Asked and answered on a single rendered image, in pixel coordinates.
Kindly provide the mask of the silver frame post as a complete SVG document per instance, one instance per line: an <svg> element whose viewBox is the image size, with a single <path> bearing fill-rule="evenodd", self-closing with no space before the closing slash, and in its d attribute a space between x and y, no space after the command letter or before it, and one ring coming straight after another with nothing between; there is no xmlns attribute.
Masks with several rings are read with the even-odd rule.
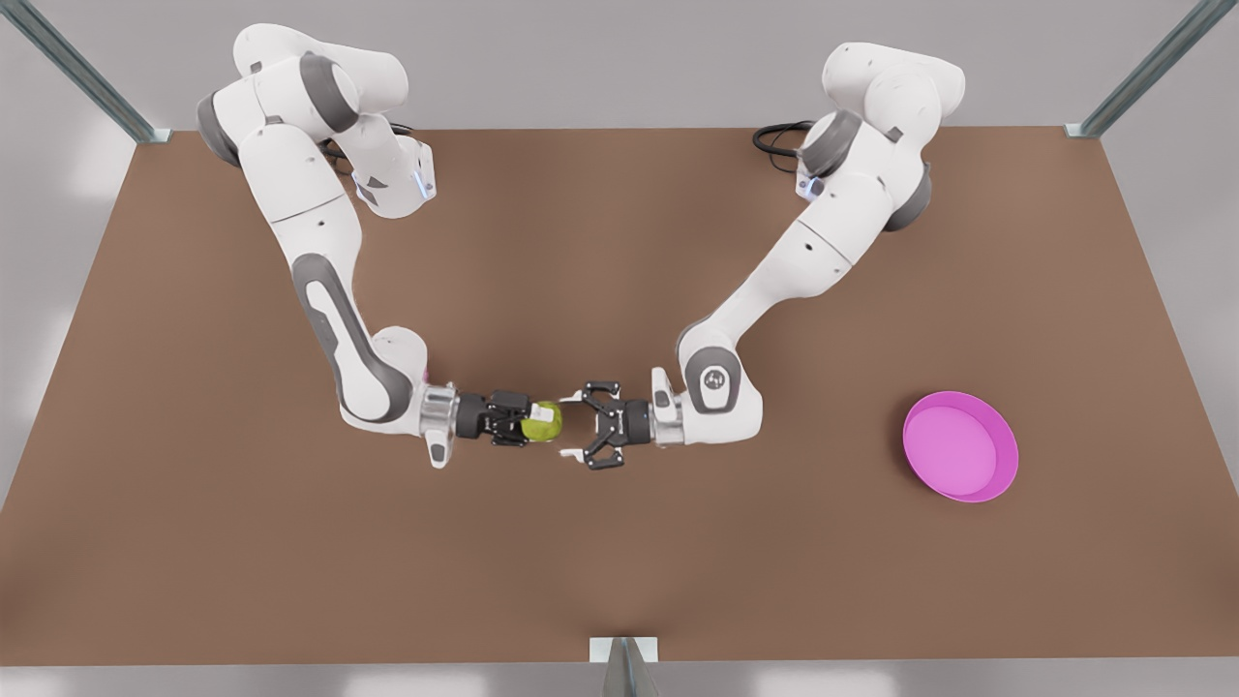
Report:
<svg viewBox="0 0 1239 697"><path fill-rule="evenodd" d="M1114 88L1098 106L1080 123L1066 124L1067 137L1101 137L1150 89L1158 84L1163 76L1187 54L1194 45L1239 6L1239 0L1198 0L1189 14L1160 40L1155 47L1137 63L1132 71Z"/></svg>
<svg viewBox="0 0 1239 697"><path fill-rule="evenodd" d="M30 0L0 0L0 15L45 54L136 144L167 144L172 131L154 128Z"/></svg>
<svg viewBox="0 0 1239 697"><path fill-rule="evenodd" d="M589 662L606 664L601 697L660 697L648 666L658 638L589 638Z"/></svg>

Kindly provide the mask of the pink plate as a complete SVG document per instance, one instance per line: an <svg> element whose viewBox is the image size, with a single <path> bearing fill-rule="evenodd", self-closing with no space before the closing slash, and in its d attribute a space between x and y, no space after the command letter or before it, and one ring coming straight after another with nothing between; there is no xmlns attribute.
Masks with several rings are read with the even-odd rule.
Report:
<svg viewBox="0 0 1239 697"><path fill-rule="evenodd" d="M952 501L991 501L1018 473L1009 420L973 394L926 394L907 411L901 441L911 470Z"/></svg>

